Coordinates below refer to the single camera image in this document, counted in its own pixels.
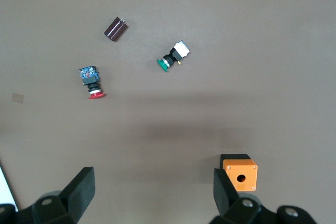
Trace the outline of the green push button switch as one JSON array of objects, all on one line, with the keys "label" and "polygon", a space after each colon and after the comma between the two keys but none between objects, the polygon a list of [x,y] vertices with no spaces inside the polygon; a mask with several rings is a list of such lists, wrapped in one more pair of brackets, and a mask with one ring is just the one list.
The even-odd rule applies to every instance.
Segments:
[{"label": "green push button switch", "polygon": [[190,53],[189,47],[184,41],[177,42],[171,49],[169,54],[163,56],[161,59],[157,60],[159,66],[165,71],[168,70],[177,62],[181,64],[181,60],[185,58]]}]

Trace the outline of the red push button switch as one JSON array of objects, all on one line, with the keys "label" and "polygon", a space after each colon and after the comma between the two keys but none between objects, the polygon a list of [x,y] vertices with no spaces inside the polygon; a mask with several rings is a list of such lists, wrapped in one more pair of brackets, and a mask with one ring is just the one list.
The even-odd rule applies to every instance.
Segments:
[{"label": "red push button switch", "polygon": [[88,88],[89,99],[98,99],[105,96],[101,85],[99,71],[96,66],[88,66],[79,69],[82,85]]}]

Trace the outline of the dark brown cylindrical capacitor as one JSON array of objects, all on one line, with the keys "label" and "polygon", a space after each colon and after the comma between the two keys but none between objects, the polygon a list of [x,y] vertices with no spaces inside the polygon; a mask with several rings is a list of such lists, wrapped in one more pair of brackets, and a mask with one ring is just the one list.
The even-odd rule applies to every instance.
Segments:
[{"label": "dark brown cylindrical capacitor", "polygon": [[111,41],[117,42],[127,28],[128,26],[125,19],[116,17],[110,26],[105,30],[104,35]]}]

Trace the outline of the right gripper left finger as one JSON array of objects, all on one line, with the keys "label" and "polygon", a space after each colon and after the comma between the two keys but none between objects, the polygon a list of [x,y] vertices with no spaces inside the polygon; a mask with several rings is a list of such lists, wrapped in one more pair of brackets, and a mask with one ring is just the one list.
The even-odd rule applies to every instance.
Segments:
[{"label": "right gripper left finger", "polygon": [[94,168],[84,167],[59,194],[33,204],[34,224],[77,224],[94,195]]}]

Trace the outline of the orange button enclosure box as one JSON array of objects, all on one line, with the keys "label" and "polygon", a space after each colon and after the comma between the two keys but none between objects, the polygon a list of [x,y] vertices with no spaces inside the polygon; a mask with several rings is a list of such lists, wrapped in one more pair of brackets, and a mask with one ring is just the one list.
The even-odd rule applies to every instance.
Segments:
[{"label": "orange button enclosure box", "polygon": [[221,154],[223,169],[237,191],[257,189],[258,165],[247,154]]}]

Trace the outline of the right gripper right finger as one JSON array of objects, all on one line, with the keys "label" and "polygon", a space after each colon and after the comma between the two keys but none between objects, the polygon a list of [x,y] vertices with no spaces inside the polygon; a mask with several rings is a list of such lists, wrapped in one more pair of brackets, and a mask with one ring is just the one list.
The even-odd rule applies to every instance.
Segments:
[{"label": "right gripper right finger", "polygon": [[214,169],[213,196],[219,215],[209,224],[258,224],[260,204],[241,197],[223,169]]}]

